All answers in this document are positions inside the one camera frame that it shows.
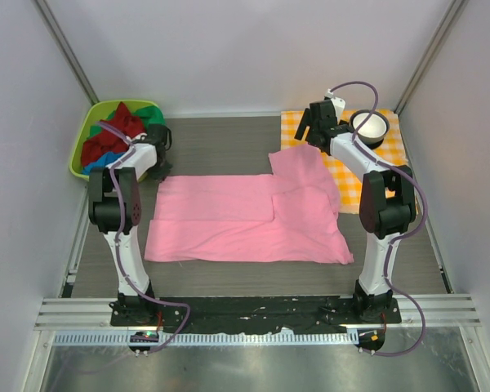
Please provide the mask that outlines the lime green plastic basket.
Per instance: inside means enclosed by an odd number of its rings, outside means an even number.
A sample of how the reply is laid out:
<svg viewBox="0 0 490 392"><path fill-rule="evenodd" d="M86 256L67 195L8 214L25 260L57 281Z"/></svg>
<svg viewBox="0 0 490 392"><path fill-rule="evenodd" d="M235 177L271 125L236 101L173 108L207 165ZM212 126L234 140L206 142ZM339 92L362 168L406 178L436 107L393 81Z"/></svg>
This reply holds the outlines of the lime green plastic basket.
<svg viewBox="0 0 490 392"><path fill-rule="evenodd" d="M109 151L116 154L128 151L128 144L99 126L98 122L107 123L124 136L135 139L145 134L148 127L145 129L140 118L132 116L130 112L148 105L157 106L154 102L147 100L106 100L93 105L82 122L82 127L78 132L77 140L71 153L69 169L72 174L88 180L89 176L82 174L82 169L87 164L96 161L101 155ZM113 111L116 111L115 117L111 120L103 121ZM101 127L102 132L88 139L92 125Z"/></svg>

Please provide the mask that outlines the orange checkered cloth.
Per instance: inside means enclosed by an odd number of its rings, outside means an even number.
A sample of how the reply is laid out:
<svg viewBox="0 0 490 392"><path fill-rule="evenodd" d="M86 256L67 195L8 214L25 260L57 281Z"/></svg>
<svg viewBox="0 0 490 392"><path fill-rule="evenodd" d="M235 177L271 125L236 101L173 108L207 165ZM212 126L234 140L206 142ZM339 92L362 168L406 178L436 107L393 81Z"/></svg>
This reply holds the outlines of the orange checkered cloth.
<svg viewBox="0 0 490 392"><path fill-rule="evenodd" d="M396 166L408 165L399 129L398 115L389 109L378 109L377 112L386 117L390 129L383 143L374 149L374 152ZM302 110L289 110L281 113L281 149L289 149L302 144L302 141L294 138L302 114ZM362 190L361 181L340 161L327 156L325 153L321 153L321 157L339 189L341 196L340 212L358 214Z"/></svg>

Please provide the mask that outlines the pink t shirt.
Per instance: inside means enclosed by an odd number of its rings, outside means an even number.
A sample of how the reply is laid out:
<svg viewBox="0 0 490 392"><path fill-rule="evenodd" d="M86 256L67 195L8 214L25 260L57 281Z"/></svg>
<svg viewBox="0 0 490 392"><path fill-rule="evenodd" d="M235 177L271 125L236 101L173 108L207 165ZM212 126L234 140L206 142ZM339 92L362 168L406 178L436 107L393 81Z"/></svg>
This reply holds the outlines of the pink t shirt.
<svg viewBox="0 0 490 392"><path fill-rule="evenodd" d="M339 190L321 153L298 145L270 154L269 162L270 174L167 178L145 259L352 263L337 223Z"/></svg>

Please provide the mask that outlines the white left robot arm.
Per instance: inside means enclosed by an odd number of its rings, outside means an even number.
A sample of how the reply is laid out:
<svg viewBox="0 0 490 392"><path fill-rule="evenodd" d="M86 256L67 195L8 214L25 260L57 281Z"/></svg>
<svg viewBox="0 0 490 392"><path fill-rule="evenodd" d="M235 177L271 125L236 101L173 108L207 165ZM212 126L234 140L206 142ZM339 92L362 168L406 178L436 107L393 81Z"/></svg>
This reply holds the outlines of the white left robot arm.
<svg viewBox="0 0 490 392"><path fill-rule="evenodd" d="M89 174L89 220L108 243L118 276L117 299L109 303L111 324L152 323L158 305L138 242L142 217L139 181L145 175L161 181L170 173L166 152L172 146L172 131L165 125L151 124L147 132L131 138L105 121L97 125L128 147L115 161L95 167Z"/></svg>

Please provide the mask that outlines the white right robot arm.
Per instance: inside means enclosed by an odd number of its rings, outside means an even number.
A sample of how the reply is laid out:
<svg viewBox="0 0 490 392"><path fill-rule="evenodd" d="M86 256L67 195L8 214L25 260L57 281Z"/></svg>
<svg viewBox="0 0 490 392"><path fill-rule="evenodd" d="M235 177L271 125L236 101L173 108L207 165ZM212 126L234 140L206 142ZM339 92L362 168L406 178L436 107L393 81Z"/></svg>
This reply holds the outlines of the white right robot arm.
<svg viewBox="0 0 490 392"><path fill-rule="evenodd" d="M362 183L359 218L367 246L354 287L353 311L364 322L377 323L391 309L395 250L417 216L412 170L378 157L348 123L338 121L329 98L305 108L295 138L341 161Z"/></svg>

